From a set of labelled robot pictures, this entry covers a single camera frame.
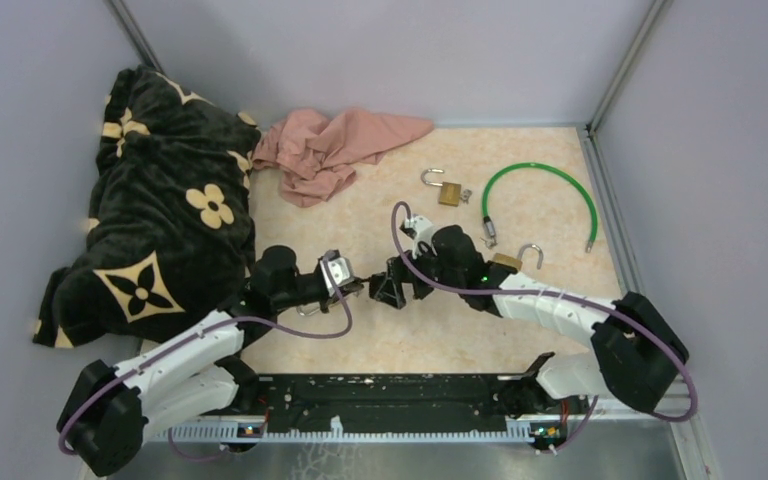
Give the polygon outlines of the large brass padlock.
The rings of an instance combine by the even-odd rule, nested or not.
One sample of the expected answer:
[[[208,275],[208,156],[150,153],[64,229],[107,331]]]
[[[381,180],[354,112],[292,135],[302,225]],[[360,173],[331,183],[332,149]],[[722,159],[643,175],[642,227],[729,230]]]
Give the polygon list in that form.
[[[534,243],[523,244],[519,248],[516,256],[510,256],[503,253],[494,253],[491,261],[493,263],[511,267],[517,271],[520,271],[523,267],[523,259],[525,257],[525,253],[528,250],[533,250],[537,254],[536,269],[541,270],[545,259],[544,251],[539,245]]]

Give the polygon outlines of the long-shackle brass padlock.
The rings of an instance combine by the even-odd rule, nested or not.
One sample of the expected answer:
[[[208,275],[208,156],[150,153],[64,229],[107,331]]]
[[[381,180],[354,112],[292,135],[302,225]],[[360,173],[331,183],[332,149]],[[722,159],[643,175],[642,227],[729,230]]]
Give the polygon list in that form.
[[[330,308],[336,306],[339,301],[340,299],[337,298],[337,294],[333,294],[327,300],[314,302],[306,306],[298,306],[296,308],[296,313],[302,317],[310,317],[320,313],[326,314],[329,312]]]

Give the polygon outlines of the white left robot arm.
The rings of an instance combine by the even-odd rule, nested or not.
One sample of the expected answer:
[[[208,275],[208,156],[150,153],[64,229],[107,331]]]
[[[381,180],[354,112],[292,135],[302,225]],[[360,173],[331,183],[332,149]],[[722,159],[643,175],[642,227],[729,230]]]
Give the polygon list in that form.
[[[361,290],[350,261],[326,252],[299,272],[287,246],[267,248],[242,289],[194,326],[131,359],[87,365],[57,423],[58,447],[99,476],[127,465],[147,440],[203,414],[260,410],[258,374],[243,349],[271,330],[277,317],[318,304],[321,311]]]

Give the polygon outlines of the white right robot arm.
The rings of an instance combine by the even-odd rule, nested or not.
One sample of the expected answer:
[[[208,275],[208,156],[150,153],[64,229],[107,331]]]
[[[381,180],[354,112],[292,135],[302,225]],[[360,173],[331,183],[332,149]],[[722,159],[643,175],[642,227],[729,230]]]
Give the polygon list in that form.
[[[607,396],[653,417],[684,421],[698,408],[687,368],[689,352],[665,317],[645,295],[629,291],[619,299],[588,297],[542,283],[498,261],[486,260],[458,225],[435,227],[422,216],[390,228],[396,256],[396,289],[415,286],[459,296],[472,309],[499,318],[536,324],[587,347],[583,354],[551,354],[523,385],[523,398],[536,412],[548,412],[571,396]],[[676,380],[689,397],[685,413],[658,407]]]

